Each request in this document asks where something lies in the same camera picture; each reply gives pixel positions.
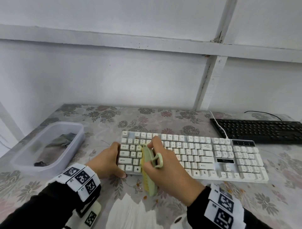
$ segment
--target hand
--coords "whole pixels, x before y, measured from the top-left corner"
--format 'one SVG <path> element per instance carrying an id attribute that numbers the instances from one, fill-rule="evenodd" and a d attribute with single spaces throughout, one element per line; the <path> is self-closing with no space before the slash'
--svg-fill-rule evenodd
<path id="1" fill-rule="evenodd" d="M 144 163 L 144 171 L 166 193 L 190 206 L 205 187 L 185 171 L 175 153 L 166 150 L 158 136 L 152 139 L 148 148 L 154 148 L 155 153 L 161 153 L 164 165 L 156 169 L 149 161 Z"/>
<path id="2" fill-rule="evenodd" d="M 126 174 L 116 165 L 116 157 L 120 144 L 117 142 L 100 152 L 95 158 L 87 162 L 85 165 L 89 166 L 99 177 L 99 179 L 115 176 L 125 178 Z"/>

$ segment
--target black keyboard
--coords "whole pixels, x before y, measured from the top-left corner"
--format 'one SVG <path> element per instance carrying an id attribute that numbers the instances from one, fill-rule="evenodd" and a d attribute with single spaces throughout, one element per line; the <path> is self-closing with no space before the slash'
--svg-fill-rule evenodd
<path id="1" fill-rule="evenodd" d="M 223 130 L 213 118 L 211 123 L 221 137 Z M 253 140 L 263 144 L 302 144 L 302 123 L 294 121 L 261 121 L 216 119 L 230 139 Z"/>

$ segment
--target table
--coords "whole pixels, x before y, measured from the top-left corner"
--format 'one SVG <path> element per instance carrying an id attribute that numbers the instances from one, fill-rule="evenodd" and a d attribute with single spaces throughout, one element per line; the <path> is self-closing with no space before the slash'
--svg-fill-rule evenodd
<path id="1" fill-rule="evenodd" d="M 216 118 L 277 120 L 271 115 L 255 112 L 245 114 L 213 112 L 213 114 Z M 292 120 L 287 115 L 278 116 L 285 121 Z M 20 148 L 50 123 L 68 121 L 84 125 L 86 138 L 71 160 L 71 165 L 84 164 L 113 141 L 120 142 L 122 130 L 218 137 L 209 118 L 211 114 L 208 111 L 64 104 L 0 159 L 0 221 L 44 188 L 46 179 L 27 176 L 14 170 L 9 161 Z M 221 181 L 215 183 L 233 194 L 246 209 L 272 228 L 301 228 L 301 146 L 261 144 L 257 146 L 270 178 L 268 184 Z M 157 223 L 164 228 L 169 228 L 175 217 L 186 212 L 186 207 L 181 202 L 162 190 L 154 197 L 148 196 L 142 187 L 141 176 L 133 175 L 125 179 L 112 176 L 101 180 L 101 184 L 102 190 L 98 201 L 102 205 L 102 211 L 94 228 L 105 228 L 113 203 L 125 193 L 131 195 L 136 203 L 142 200 L 147 211 L 154 209 Z"/>

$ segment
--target left hand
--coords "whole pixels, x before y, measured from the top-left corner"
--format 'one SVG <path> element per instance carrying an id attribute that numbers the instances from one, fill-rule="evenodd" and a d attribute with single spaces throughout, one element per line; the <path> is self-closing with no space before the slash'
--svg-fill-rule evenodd
<path id="1" fill-rule="evenodd" d="M 99 177 L 103 179 L 114 174 L 120 178 L 125 178 L 126 174 L 116 165 L 116 157 L 120 144 L 117 142 L 99 153 L 95 158 L 87 162 L 85 165 L 89 166 Z"/>

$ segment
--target transparent plastic box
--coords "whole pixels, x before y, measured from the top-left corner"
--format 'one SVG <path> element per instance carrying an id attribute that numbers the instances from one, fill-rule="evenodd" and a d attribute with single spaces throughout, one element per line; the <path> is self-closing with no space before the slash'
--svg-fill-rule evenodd
<path id="1" fill-rule="evenodd" d="M 35 167 L 34 163 L 45 146 L 62 134 L 76 134 L 73 141 L 52 164 L 45 167 Z M 81 123 L 55 122 L 30 140 L 11 160 L 12 166 L 26 174 L 33 176 L 54 177 L 60 174 L 68 165 L 85 139 L 84 127 Z"/>

